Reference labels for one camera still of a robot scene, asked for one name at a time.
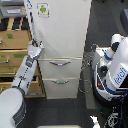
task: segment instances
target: white cabinet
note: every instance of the white cabinet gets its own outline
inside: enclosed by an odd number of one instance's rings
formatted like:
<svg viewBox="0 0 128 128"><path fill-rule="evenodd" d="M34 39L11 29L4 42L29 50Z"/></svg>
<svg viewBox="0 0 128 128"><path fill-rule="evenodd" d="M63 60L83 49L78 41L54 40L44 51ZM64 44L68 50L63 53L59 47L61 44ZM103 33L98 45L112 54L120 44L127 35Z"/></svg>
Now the white cabinet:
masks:
<svg viewBox="0 0 128 128"><path fill-rule="evenodd" d="M27 0L24 2L29 18ZM91 0L30 0L30 2L36 36L44 44L39 65L47 98L76 98ZM72 82L63 83L64 87L51 82L53 79L71 78Z"/></svg>

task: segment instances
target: sticker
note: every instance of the sticker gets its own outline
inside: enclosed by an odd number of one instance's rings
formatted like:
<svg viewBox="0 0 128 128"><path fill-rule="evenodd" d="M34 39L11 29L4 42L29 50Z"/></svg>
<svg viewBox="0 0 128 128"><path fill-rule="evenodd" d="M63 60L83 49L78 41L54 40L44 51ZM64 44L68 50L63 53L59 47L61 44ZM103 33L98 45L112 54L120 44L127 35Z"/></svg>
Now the sticker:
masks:
<svg viewBox="0 0 128 128"><path fill-rule="evenodd" d="M9 70L13 69L13 68L8 68Z"/></svg>
<svg viewBox="0 0 128 128"><path fill-rule="evenodd" d="M7 34L9 39L13 39L13 35L12 34Z"/></svg>
<svg viewBox="0 0 128 128"><path fill-rule="evenodd" d="M49 6L47 3L37 4L37 10L39 17L49 17Z"/></svg>
<svg viewBox="0 0 128 128"><path fill-rule="evenodd" d="M6 56L5 55L1 55L1 58L6 58Z"/></svg>
<svg viewBox="0 0 128 128"><path fill-rule="evenodd" d="M20 14L20 9L7 10L9 14Z"/></svg>
<svg viewBox="0 0 128 128"><path fill-rule="evenodd" d="M14 58L24 58L27 54L13 54Z"/></svg>

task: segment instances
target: robot body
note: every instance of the robot body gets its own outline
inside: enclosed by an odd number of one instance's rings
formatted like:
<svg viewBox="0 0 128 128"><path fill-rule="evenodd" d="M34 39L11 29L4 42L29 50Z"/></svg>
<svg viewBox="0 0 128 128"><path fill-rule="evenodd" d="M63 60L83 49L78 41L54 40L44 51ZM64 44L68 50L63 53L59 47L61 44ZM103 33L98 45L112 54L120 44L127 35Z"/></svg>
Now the robot body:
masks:
<svg viewBox="0 0 128 128"><path fill-rule="evenodd" d="M128 89L126 84L128 74L128 37L119 34L112 37L111 47L103 52L94 69L94 94L105 104L116 105Z"/></svg>

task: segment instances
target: white robot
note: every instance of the white robot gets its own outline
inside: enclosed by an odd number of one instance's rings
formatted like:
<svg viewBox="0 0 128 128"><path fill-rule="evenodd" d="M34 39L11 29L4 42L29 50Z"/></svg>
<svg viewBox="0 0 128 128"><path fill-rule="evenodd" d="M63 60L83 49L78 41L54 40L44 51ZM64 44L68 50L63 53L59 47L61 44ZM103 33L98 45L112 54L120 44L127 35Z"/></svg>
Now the white robot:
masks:
<svg viewBox="0 0 128 128"><path fill-rule="evenodd" d="M120 19L128 34L127 9ZM96 48L92 69L94 95L105 105L118 105L128 90L128 37L114 34L110 47Z"/></svg>

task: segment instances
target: label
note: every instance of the label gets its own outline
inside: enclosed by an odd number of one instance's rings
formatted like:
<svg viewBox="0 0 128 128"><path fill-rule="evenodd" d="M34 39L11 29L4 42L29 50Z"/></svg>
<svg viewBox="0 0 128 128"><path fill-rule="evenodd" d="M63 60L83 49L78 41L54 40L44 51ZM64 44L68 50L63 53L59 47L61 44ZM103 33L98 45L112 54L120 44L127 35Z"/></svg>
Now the label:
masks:
<svg viewBox="0 0 128 128"><path fill-rule="evenodd" d="M14 58L24 58L24 56L26 56L27 54L13 54Z"/></svg>
<svg viewBox="0 0 128 128"><path fill-rule="evenodd" d="M12 70L13 68L8 68L9 70Z"/></svg>
<svg viewBox="0 0 128 128"><path fill-rule="evenodd" d="M13 39L13 35L12 34L7 34L9 39Z"/></svg>
<svg viewBox="0 0 128 128"><path fill-rule="evenodd" d="M7 10L9 14L20 14L20 9Z"/></svg>
<svg viewBox="0 0 128 128"><path fill-rule="evenodd" d="M1 55L1 58L6 58L6 56L5 55Z"/></svg>
<svg viewBox="0 0 128 128"><path fill-rule="evenodd" d="M120 87L120 85L123 83L127 74L128 74L128 71L123 67L122 64L120 64L112 78L112 80L114 81L117 87Z"/></svg>
<svg viewBox="0 0 128 128"><path fill-rule="evenodd" d="M49 17L49 6L47 3L38 3L37 10L39 17Z"/></svg>

